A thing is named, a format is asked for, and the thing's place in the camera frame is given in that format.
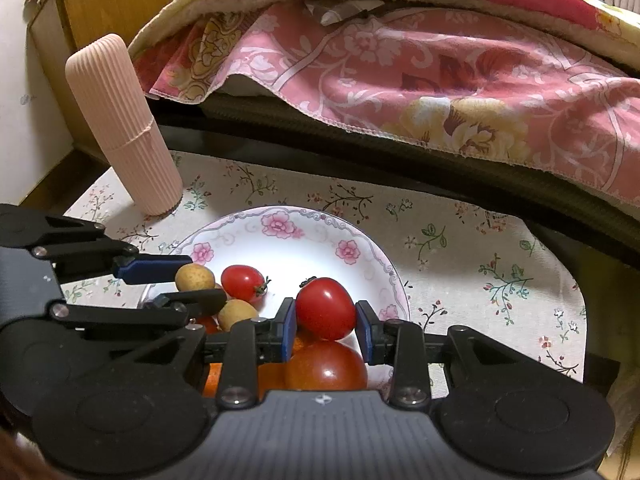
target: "pink cylinder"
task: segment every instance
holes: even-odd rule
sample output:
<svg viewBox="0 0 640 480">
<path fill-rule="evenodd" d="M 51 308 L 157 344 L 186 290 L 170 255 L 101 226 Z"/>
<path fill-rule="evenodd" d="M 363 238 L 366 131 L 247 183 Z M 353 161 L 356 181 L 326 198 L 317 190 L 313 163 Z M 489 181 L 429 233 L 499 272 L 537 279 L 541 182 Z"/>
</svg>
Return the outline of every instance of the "pink cylinder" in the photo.
<svg viewBox="0 0 640 480">
<path fill-rule="evenodd" d="M 182 198 L 182 180 L 158 130 L 122 38 L 108 34 L 73 54 L 66 80 L 100 148 L 148 215 Z"/>
</svg>

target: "white logo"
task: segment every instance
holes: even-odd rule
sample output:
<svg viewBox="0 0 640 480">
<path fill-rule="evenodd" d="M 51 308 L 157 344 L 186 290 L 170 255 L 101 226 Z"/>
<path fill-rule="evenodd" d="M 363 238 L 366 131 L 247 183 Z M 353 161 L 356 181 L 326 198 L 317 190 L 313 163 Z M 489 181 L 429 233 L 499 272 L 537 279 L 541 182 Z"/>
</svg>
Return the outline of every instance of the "white logo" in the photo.
<svg viewBox="0 0 640 480">
<path fill-rule="evenodd" d="M 334 400 L 334 398 L 329 397 L 327 394 L 318 395 L 317 397 L 314 398 L 315 402 L 317 402 L 318 404 L 322 404 L 323 406 L 328 404 L 332 400 Z"/>
</svg>

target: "white plate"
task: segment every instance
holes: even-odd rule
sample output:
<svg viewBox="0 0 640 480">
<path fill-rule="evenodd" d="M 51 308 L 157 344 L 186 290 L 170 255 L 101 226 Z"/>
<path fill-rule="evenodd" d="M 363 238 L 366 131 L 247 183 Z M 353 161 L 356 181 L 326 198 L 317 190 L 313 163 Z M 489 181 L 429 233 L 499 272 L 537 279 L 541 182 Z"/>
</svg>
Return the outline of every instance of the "white plate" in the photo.
<svg viewBox="0 0 640 480">
<path fill-rule="evenodd" d="M 209 267 L 216 280 L 233 264 L 260 270 L 271 279 L 260 315 L 273 317 L 282 300 L 295 298 L 300 283 L 327 276 L 346 288 L 355 301 L 367 300 L 380 319 L 409 319 L 409 307 L 398 272 L 362 231 L 325 212 L 290 206 L 266 206 L 222 217 L 184 240 L 172 254 L 188 254 Z M 149 285 L 140 304 L 175 283 Z M 360 352 L 352 332 L 342 343 Z M 390 367 L 369 367 L 369 387 L 383 388 Z"/>
</svg>

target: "tablecloth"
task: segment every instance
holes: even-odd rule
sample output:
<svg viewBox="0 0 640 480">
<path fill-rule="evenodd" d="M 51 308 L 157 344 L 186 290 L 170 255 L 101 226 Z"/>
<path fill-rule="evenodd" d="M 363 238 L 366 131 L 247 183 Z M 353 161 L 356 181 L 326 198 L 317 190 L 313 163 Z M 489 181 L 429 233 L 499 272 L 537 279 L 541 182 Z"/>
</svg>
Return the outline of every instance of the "tablecloth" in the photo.
<svg viewBox="0 0 640 480">
<path fill-rule="evenodd" d="M 263 205 L 329 212 L 357 225 L 391 259 L 410 319 L 425 332 L 470 326 L 576 380 L 582 379 L 586 310 L 560 261 L 518 218 L 432 194 L 173 152 L 182 201 L 163 217 L 143 215 L 113 169 L 66 212 L 102 222 L 142 252 L 168 254 L 221 216 Z M 113 276 L 69 283 L 69 303 L 137 307 L 143 285 Z M 381 315 L 393 317 L 390 305 Z M 447 393 L 431 365 L 434 396 Z"/>
</svg>

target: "wooden cabinet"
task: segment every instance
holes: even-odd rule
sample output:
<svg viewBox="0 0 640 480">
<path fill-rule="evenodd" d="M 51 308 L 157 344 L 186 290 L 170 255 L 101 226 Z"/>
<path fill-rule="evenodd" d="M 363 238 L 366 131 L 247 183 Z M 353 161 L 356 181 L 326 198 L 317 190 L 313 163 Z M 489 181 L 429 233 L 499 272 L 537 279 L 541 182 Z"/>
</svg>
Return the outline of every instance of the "wooden cabinet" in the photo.
<svg viewBox="0 0 640 480">
<path fill-rule="evenodd" d="M 29 30 L 40 62 L 79 150 L 104 158 L 66 84 L 65 63 L 74 52 L 114 32 L 129 44 L 171 0 L 42 0 Z"/>
</svg>

